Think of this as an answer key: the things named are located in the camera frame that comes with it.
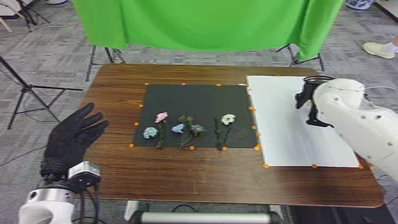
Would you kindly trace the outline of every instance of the metal stand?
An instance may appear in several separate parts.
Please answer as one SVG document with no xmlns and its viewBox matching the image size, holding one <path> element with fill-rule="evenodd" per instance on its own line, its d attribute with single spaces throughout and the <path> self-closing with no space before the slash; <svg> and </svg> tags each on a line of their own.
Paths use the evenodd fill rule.
<svg viewBox="0 0 398 224">
<path fill-rule="evenodd" d="M 114 55 L 110 54 L 110 49 L 105 47 L 105 52 L 107 52 L 107 56 L 108 56 L 108 61 L 114 64 L 116 63 L 116 56 L 121 59 L 121 63 L 126 64 L 126 61 L 121 57 L 121 51 L 117 49 L 112 49 Z M 91 80 L 91 69 L 93 69 L 93 65 L 103 65 L 94 63 L 94 57 L 96 57 L 96 45 L 93 45 L 93 50 L 91 50 L 91 63 L 89 63 L 89 69 L 87 69 L 87 75 L 85 75 L 85 82 L 89 82 Z"/>
<path fill-rule="evenodd" d="M 34 16 L 30 14 L 30 11 L 34 12 L 36 16 L 41 17 L 41 19 L 50 23 L 46 17 L 39 14 L 39 12 L 32 9 L 32 7 L 27 5 L 27 3 L 21 0 L 16 0 L 21 6 L 21 14 L 25 16 L 25 21 L 27 21 L 27 27 L 29 27 L 29 32 L 32 32 L 30 29 L 30 24 L 37 25 L 37 21 L 34 20 Z"/>
<path fill-rule="evenodd" d="M 309 59 L 306 61 L 300 61 L 299 60 L 299 54 L 293 55 L 293 50 L 292 50 L 290 44 L 286 44 L 284 47 L 276 52 L 281 52 L 284 50 L 284 48 L 288 48 L 288 51 L 290 51 L 290 58 L 292 58 L 290 67 L 293 65 L 299 65 L 299 64 L 306 63 L 307 61 L 318 60 L 320 61 L 320 69 L 322 69 L 322 71 L 325 71 L 325 64 L 323 64 L 323 59 L 322 59 L 320 54 L 318 54 L 318 56 L 313 59 Z"/>
<path fill-rule="evenodd" d="M 23 114 L 23 113 L 29 113 L 29 112 L 34 112 L 34 111 L 43 111 L 43 110 L 46 110 L 48 113 L 50 113 L 50 115 L 53 116 L 53 119 L 61 122 L 57 116 L 55 116 L 55 114 L 53 114 L 53 112 L 52 112 L 50 107 L 52 107 L 52 105 L 53 105 L 53 103 L 55 103 L 55 101 L 57 101 L 57 99 L 59 99 L 59 97 L 61 97 L 61 95 L 64 94 L 64 92 L 66 92 L 68 90 L 71 90 L 71 91 L 84 91 L 84 90 L 82 90 L 82 89 L 75 89 L 75 88 L 62 88 L 62 87 L 53 87 L 53 86 L 36 86 L 36 85 L 30 85 L 30 84 L 25 82 L 25 80 L 21 79 L 21 76 L 18 75 L 18 73 L 16 73 L 16 71 L 14 71 L 14 69 L 13 69 L 11 65 L 9 65 L 9 63 L 7 63 L 7 61 L 4 60 L 4 57 L 0 57 L 0 63 L 4 64 L 4 67 L 7 68 L 7 70 L 9 70 L 9 72 L 11 72 L 13 76 L 14 76 L 14 78 L 16 78 L 16 80 L 18 80 L 18 84 L 20 84 L 20 86 L 21 86 L 21 94 L 20 94 L 20 98 L 18 98 L 18 103 L 16 103 L 16 108 L 14 108 L 14 112 L 13 112 L 13 116 L 11 116 L 11 121 L 9 121 L 9 127 L 7 127 L 7 129 L 11 129 L 11 127 L 13 127 L 13 123 L 14 123 L 16 115 L 18 115 L 18 114 Z M 41 99 L 37 93 L 34 92 L 34 88 L 37 88 L 37 89 L 55 89 L 55 90 L 61 90 L 57 96 L 55 96 L 55 98 L 53 98 L 53 100 L 52 100 L 52 102 L 50 102 L 48 104 L 45 103 L 45 101 L 43 101 L 43 99 Z M 25 111 L 20 111 L 20 106 L 21 106 L 23 96 L 25 96 L 27 93 L 32 95 L 32 97 L 34 97 L 34 99 L 37 100 L 37 102 L 39 102 L 43 108 L 37 108 L 37 109 L 32 109 L 32 110 L 25 110 Z"/>
<path fill-rule="evenodd" d="M 268 213 L 167 213 L 137 210 L 139 201 L 128 201 L 128 224 L 283 224 L 281 216 Z"/>
</svg>

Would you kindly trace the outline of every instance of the light stand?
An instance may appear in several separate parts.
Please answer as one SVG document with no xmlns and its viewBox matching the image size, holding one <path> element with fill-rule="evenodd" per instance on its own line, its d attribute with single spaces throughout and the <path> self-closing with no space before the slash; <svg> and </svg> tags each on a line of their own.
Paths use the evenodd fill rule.
<svg viewBox="0 0 398 224">
<path fill-rule="evenodd" d="M 117 49 L 112 49 L 114 55 L 110 53 L 110 49 L 105 47 L 105 52 L 108 56 L 108 62 L 110 64 L 116 63 L 116 56 L 121 59 L 121 64 L 126 64 L 124 58 L 121 57 L 121 51 Z M 87 70 L 87 75 L 85 75 L 85 82 L 91 81 L 91 69 L 94 65 L 101 65 L 94 62 L 94 57 L 96 57 L 96 45 L 93 45 L 93 50 L 91 50 L 91 62 L 89 62 L 89 70 Z"/>
<path fill-rule="evenodd" d="M 4 67 L 7 68 L 11 74 L 13 74 L 14 78 L 16 78 L 18 84 L 20 84 L 20 86 L 21 86 L 21 94 L 20 94 L 20 98 L 18 98 L 18 103 L 16 103 L 16 108 L 14 108 L 14 112 L 13 112 L 13 116 L 11 116 L 11 121 L 9 121 L 9 127 L 7 127 L 7 129 L 11 129 L 11 127 L 13 127 L 13 123 L 14 123 L 14 119 L 16 119 L 16 115 L 18 115 L 18 114 L 23 114 L 23 113 L 29 113 L 29 112 L 34 112 L 34 111 L 41 111 L 41 110 L 46 110 L 46 111 L 48 111 L 48 113 L 52 114 L 55 120 L 61 122 L 57 116 L 55 116 L 55 114 L 53 114 L 53 112 L 52 112 L 50 107 L 52 107 L 52 105 L 53 105 L 53 103 L 55 103 L 55 101 L 57 101 L 57 99 L 59 99 L 59 97 L 61 97 L 61 95 L 64 94 L 64 92 L 66 92 L 68 90 L 71 90 L 71 91 L 84 91 L 84 90 L 82 90 L 82 89 L 75 89 L 75 88 L 62 88 L 62 87 L 53 87 L 53 86 L 36 86 L 36 85 L 30 85 L 30 84 L 25 82 L 25 80 L 21 79 L 21 76 L 18 75 L 18 73 L 16 73 L 16 71 L 14 71 L 14 69 L 13 69 L 13 67 L 11 67 L 11 65 L 9 65 L 9 63 L 7 63 L 7 61 L 4 60 L 4 57 L 2 57 L 2 56 L 0 56 L 0 63 L 2 63 L 2 65 L 4 65 Z M 45 101 L 43 101 L 43 99 L 41 99 L 37 93 L 34 92 L 34 88 L 37 88 L 37 89 L 55 89 L 55 90 L 61 90 L 57 96 L 55 96 L 55 98 L 53 98 L 53 100 L 52 100 L 52 102 L 50 102 L 48 104 L 45 103 Z M 43 108 L 37 108 L 37 109 L 32 109 L 32 110 L 25 110 L 25 111 L 20 111 L 20 106 L 21 106 L 23 96 L 25 96 L 27 93 L 32 95 L 32 97 L 34 97 L 34 99 L 37 100 L 37 102 L 39 102 Z"/>
<path fill-rule="evenodd" d="M 290 58 L 292 58 L 290 67 L 292 67 L 293 65 L 299 65 L 299 64 L 306 63 L 307 61 L 318 60 L 318 61 L 320 61 L 320 69 L 322 69 L 322 71 L 325 71 L 325 64 L 323 64 L 323 59 L 322 59 L 320 54 L 318 54 L 318 56 L 316 56 L 315 58 L 311 58 L 309 60 L 300 61 L 300 60 L 299 60 L 299 53 L 297 53 L 297 55 L 293 55 L 293 50 L 292 50 L 290 44 L 286 44 L 284 47 L 283 47 L 276 52 L 281 52 L 284 49 L 288 49 L 288 51 L 290 51 Z"/>
</svg>

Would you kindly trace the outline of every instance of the floor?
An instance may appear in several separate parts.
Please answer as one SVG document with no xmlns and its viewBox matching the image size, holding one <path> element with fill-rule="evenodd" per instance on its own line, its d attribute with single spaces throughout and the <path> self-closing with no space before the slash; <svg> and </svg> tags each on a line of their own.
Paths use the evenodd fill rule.
<svg viewBox="0 0 398 224">
<path fill-rule="evenodd" d="M 41 21 L 34 32 L 27 32 L 21 19 L 7 21 L 14 33 L 7 33 L 0 27 L 0 52 L 29 82 L 41 85 L 78 87 L 87 90 L 91 82 L 85 82 L 91 45 L 85 40 L 84 29 L 73 5 L 48 6 L 36 4 L 36 10 L 46 16 L 52 24 Z M 336 77 L 357 79 L 370 87 L 387 86 L 398 89 L 398 58 L 393 60 L 370 56 L 361 45 L 366 41 L 389 42 L 398 34 L 398 26 L 377 8 L 366 12 L 341 10 L 332 32 L 323 47 L 323 60 L 327 72 Z M 132 46 L 123 50 L 128 63 L 149 64 L 213 64 L 245 66 L 288 66 L 290 55 L 283 51 L 204 54 L 187 53 L 165 49 Z M 107 63 L 105 52 L 98 51 L 96 62 Z M 304 65 L 318 69 L 318 62 Z M 91 77 L 94 78 L 100 66 L 94 66 Z M 9 161 L 30 149 L 46 144 L 50 130 L 55 126 L 52 117 L 45 112 L 20 115 L 13 130 L 7 130 L 7 121 L 14 109 L 20 87 L 0 74 L 0 164 Z M 41 91 L 41 96 L 50 100 L 55 92 Z M 61 118 L 75 111 L 84 97 L 84 92 L 68 92 L 57 101 L 53 111 Z M 389 89 L 371 89 L 373 102 L 398 111 L 398 92 Z M 32 109 L 36 103 L 29 98 L 23 105 Z M 0 166 L 0 223 L 16 223 L 18 208 L 23 204 L 27 193 L 39 182 L 39 161 L 43 150 L 32 152 L 7 165 Z M 380 184 L 386 189 L 386 203 L 398 220 L 398 187 L 382 172 L 375 171 Z M 123 223 L 124 201 L 103 201 L 101 217 L 108 223 Z M 174 203 L 151 203 L 151 211 L 171 211 Z M 267 211 L 267 206 L 194 205 L 201 211 Z"/>
</svg>

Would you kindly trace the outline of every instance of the black glove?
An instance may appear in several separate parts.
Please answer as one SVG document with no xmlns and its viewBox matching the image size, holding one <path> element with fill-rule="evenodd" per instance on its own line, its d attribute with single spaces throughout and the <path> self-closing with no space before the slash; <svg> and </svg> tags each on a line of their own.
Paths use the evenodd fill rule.
<svg viewBox="0 0 398 224">
<path fill-rule="evenodd" d="M 53 128 L 41 164 L 41 176 L 62 177 L 69 168 L 84 161 L 85 150 L 108 127 L 108 121 L 98 123 L 103 119 L 101 113 L 85 118 L 93 109 L 94 104 L 89 103 Z"/>
</svg>

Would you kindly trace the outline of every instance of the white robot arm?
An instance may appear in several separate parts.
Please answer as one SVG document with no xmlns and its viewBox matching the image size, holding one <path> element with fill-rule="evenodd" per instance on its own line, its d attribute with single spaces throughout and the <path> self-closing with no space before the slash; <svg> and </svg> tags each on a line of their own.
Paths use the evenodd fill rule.
<svg viewBox="0 0 398 224">
<path fill-rule="evenodd" d="M 364 98 L 364 85 L 332 79 L 315 89 L 318 120 L 332 125 L 355 153 L 398 181 L 398 114 Z"/>
</svg>

